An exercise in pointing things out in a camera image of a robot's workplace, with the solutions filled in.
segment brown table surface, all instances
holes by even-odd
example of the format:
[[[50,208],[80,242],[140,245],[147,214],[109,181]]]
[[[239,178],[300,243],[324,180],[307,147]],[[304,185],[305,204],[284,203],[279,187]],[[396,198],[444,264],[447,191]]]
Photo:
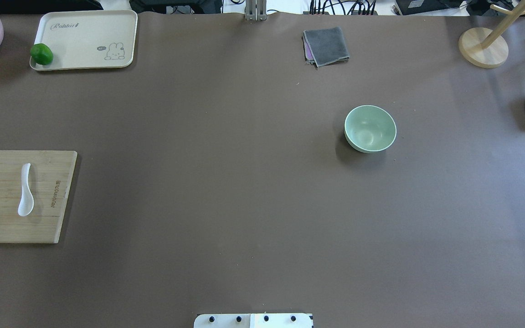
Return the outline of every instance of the brown table surface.
[[[3,16],[0,149],[79,153],[57,245],[0,245],[1,327],[525,327],[525,18],[139,15],[124,69],[36,72],[41,16]],[[349,62],[304,63],[341,26]],[[398,137],[361,154],[360,104]]]

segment white spoon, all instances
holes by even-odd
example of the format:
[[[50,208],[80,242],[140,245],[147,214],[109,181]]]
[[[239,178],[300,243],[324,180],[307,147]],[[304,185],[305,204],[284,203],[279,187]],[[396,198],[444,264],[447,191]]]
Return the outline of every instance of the white spoon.
[[[31,195],[30,187],[27,184],[30,166],[30,163],[26,163],[21,167],[21,199],[19,200],[19,207],[17,207],[19,216],[26,216],[34,209],[34,196]]]

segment gray cloth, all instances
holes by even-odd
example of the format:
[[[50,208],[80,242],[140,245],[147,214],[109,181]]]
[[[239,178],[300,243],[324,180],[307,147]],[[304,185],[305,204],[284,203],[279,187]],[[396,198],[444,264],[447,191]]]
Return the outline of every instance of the gray cloth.
[[[315,63],[317,67],[350,58],[344,33],[339,26],[332,29],[303,31],[303,36],[304,46],[309,46],[309,52],[313,57],[307,58],[308,62]]]

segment wooden stand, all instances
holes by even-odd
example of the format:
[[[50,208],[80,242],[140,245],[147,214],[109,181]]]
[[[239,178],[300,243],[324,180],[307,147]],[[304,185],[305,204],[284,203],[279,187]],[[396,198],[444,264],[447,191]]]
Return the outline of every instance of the wooden stand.
[[[525,0],[521,0],[512,11],[494,5],[491,7],[508,15],[494,31],[485,27],[474,27],[465,31],[459,38],[459,51],[463,57],[481,68],[496,68],[506,61],[509,50],[502,33],[517,17],[525,15]]]

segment white mounting plate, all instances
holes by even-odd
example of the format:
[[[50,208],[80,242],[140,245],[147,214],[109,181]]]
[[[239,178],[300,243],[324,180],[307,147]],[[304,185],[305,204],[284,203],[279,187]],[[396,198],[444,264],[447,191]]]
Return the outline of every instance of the white mounting plate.
[[[51,12],[40,19],[36,43],[50,47],[54,60],[36,71],[122,68],[133,62],[137,13],[133,10]]]
[[[313,328],[310,313],[204,314],[194,320],[194,328]]]

